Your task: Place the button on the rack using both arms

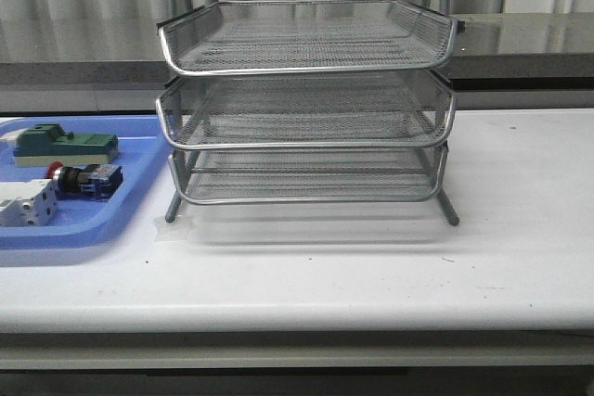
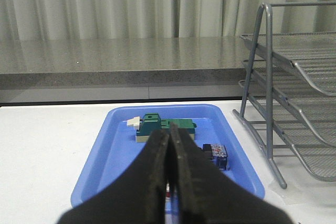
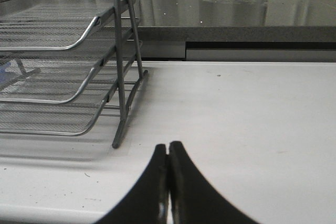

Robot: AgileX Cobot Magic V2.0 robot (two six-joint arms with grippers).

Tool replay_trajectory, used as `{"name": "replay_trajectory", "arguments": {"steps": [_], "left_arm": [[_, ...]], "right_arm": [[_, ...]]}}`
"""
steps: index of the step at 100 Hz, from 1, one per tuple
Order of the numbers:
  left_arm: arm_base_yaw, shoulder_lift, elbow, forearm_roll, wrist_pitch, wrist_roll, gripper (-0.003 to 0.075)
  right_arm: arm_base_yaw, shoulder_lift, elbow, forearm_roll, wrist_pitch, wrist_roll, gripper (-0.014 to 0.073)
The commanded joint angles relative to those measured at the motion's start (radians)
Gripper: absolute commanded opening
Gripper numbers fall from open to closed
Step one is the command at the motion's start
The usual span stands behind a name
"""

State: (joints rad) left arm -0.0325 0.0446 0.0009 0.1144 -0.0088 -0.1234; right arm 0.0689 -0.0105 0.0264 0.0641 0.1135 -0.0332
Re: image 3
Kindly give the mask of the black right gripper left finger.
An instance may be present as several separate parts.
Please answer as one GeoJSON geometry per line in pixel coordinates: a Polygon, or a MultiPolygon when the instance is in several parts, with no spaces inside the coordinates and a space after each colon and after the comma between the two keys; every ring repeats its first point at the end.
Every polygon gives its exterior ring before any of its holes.
{"type": "Polygon", "coordinates": [[[96,223],[167,223],[167,169],[166,146],[158,144],[130,191],[96,223]]]}

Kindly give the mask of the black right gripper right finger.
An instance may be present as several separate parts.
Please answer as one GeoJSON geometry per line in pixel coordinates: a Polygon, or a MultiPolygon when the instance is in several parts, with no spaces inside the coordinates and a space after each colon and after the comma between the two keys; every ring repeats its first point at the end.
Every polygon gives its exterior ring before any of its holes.
{"type": "Polygon", "coordinates": [[[256,223],[206,180],[182,142],[170,143],[168,178],[174,223],[256,223]]]}

